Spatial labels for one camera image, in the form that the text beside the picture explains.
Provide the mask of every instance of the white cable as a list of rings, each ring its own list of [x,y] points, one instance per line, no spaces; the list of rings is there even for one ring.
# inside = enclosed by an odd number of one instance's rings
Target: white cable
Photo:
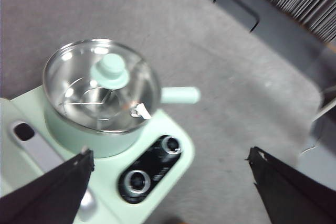
[[[313,121],[317,120],[318,118],[326,114],[329,110],[331,110],[335,106],[336,106],[336,98],[332,99],[331,102],[329,102],[326,106],[321,108],[320,111],[313,118]]]

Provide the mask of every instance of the mint green handle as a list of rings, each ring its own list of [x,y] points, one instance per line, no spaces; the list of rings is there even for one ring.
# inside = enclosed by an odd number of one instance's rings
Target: mint green handle
[[[197,87],[169,87],[161,89],[161,103],[196,103],[201,98]]]

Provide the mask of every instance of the mint green cooking appliance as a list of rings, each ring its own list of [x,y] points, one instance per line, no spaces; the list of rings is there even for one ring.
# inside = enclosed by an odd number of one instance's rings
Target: mint green cooking appliance
[[[80,152],[83,146],[94,151],[96,166],[89,188],[95,210],[85,218],[79,214],[75,223],[143,223],[194,157],[190,137],[159,105],[195,103],[199,99],[195,87],[161,88],[147,62],[124,45],[107,39],[68,44],[46,64],[43,86],[10,101],[0,100],[0,193],[3,196],[43,173],[32,156],[12,139],[10,126],[24,121],[64,159]],[[155,187],[144,200],[131,204],[120,193],[122,174],[162,136],[178,142],[175,153],[179,158],[169,169],[163,164],[169,171],[159,182],[149,181]],[[174,154],[169,150],[167,153],[169,157]]]

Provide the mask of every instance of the stainless steel pot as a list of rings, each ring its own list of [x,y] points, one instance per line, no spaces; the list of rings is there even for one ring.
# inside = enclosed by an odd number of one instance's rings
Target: stainless steel pot
[[[86,144],[96,157],[128,148],[136,140],[136,134],[130,133],[139,132],[160,102],[195,103],[200,98],[194,87],[161,89],[139,53],[109,39],[60,48],[45,66],[43,88],[48,100],[46,121],[55,138],[74,152]],[[101,140],[112,141],[113,146],[102,145]]]

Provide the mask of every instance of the mint green knob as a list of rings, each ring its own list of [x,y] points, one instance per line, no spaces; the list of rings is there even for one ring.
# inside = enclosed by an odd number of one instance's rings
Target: mint green knob
[[[106,89],[121,89],[130,80],[126,64],[117,54],[105,55],[90,69],[91,78]]]

